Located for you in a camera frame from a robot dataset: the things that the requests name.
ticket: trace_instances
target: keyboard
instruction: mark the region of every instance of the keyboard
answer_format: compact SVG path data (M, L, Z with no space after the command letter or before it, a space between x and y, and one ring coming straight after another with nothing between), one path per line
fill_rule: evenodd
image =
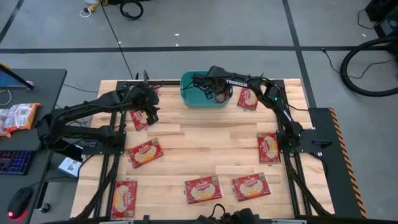
M26 175L34 152L0 151L0 174Z

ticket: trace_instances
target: floor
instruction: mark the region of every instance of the floor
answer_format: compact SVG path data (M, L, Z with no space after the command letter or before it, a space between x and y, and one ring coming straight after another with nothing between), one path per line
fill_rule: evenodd
M146 69L151 78L180 78L183 72L219 65L238 73L264 72L269 78L301 78L309 106L337 112L368 217L398 220L398 96L368 98L350 92L320 51L330 47L339 68L348 52L336 46L377 38L373 30L356 23L358 11L368 3L151 0L142 3L145 11L138 21L123 19L116 6L105 10L133 73ZM100 80L128 79L103 11L97 8L84 19L78 15L84 7L83 0L2 0L0 62L12 68L65 68L65 83L86 90L98 90ZM361 22L372 25L365 14ZM350 63L350 73L358 76L370 63L390 57L361 52ZM368 90L396 87L397 69L394 62L375 65L356 83ZM58 105L95 97L65 86ZM45 200L52 210L35 212L31 223L67 219L75 187L76 183L51 183Z

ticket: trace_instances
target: teal bin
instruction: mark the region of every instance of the teal bin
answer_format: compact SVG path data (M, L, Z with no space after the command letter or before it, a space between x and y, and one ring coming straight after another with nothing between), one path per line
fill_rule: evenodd
M186 72L181 76L181 85L180 85L180 93L182 100L185 105L189 108L223 108L228 104L229 99L223 103L217 103L216 97L213 94L212 99L207 99L205 93L196 87L188 88L183 90L183 88L192 85L192 76L193 74L206 75L207 71L200 72ZM229 91L230 98L232 97L233 90L232 88Z

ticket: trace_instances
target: caution tape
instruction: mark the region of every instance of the caution tape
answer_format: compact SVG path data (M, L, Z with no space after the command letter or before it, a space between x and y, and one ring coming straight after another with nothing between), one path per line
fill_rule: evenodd
M343 135L341 134L341 130L340 130L340 127L337 122L336 112L331 108L329 108L329 110L331 113L331 117L333 118L333 122L335 123L335 129L336 129L336 133L338 135L338 140L340 142L340 148L341 148L341 151L343 152L344 160L346 161L348 174L351 178L351 183L353 184L353 189L355 192L356 200L358 201L359 209L361 210L362 216L364 218L368 218L368 216L366 215L365 207L363 205L361 194L359 193L358 184L356 183L356 180L355 180L353 167L351 166L351 161L349 160L349 157L348 157L347 148L346 148L346 145L343 140Z

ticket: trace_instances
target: wooden table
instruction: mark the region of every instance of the wooden table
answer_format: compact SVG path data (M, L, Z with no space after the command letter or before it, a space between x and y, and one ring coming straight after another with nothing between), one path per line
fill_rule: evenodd
M289 103L296 108L307 108L300 80L284 81ZM116 84L116 80L102 81L98 96L115 90ZM164 151L164 156L137 169L131 168L126 153L121 156L118 178L138 181L135 218L142 220L143 215L150 215L151 220L196 219L199 215L210 215L216 203L223 204L231 213L250 207L261 218L293 218L283 157L281 164L259 163L257 133L271 133L278 128L272 110L260 103L255 112L238 108L239 87L234 87L234 95L223 109L189 109L179 91L179 86L160 89L159 122L148 130L136 131L127 115L125 150L158 138ZM291 113L304 128L312 127L307 111L292 110ZM110 117L106 113L96 114L91 126L109 125ZM307 187L324 208L333 213L322 162L308 154L302 154L301 159ZM71 217L78 215L97 191L102 162L103 156L94 156L82 167ZM231 180L259 172L265 173L272 194L238 202ZM184 182L215 174L220 178L224 197L187 205ZM303 200L297 186L296 191L303 214ZM105 192L100 215L105 214L107 199L108 192ZM215 216L220 215L221 211L217 210Z

